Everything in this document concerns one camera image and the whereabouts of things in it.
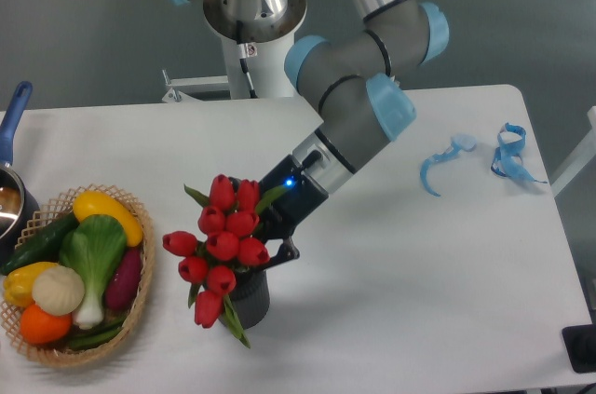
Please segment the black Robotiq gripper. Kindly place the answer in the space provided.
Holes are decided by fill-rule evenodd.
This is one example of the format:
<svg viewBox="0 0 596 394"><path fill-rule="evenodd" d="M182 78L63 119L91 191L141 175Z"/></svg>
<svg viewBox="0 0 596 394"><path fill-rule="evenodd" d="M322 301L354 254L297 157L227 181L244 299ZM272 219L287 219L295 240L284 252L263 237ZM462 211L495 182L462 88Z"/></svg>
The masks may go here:
<svg viewBox="0 0 596 394"><path fill-rule="evenodd" d="M322 154L308 154L302 161L286 156L259 182L262 192L282 187L285 192L264 209L260 236L265 241L283 239L278 252L260 266L260 271L286 264L300 257L290 237L295 228L320 206L329 194L306 172L322 159Z"/></svg>

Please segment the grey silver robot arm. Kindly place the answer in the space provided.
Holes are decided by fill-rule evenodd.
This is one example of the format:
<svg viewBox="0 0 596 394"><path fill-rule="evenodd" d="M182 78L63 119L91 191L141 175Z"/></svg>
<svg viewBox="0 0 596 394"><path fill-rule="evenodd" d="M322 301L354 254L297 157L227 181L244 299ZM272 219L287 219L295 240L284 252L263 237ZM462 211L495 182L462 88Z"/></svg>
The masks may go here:
<svg viewBox="0 0 596 394"><path fill-rule="evenodd" d="M184 5L194 0L172 0ZM271 265L296 259L296 226L414 121L398 80L449 41L444 14L416 0L354 0L362 33L335 45L295 39L305 0L201 0L228 49L227 81L239 98L302 96L320 125L260 182L284 194L263 213L261 237L280 246Z"/></svg>

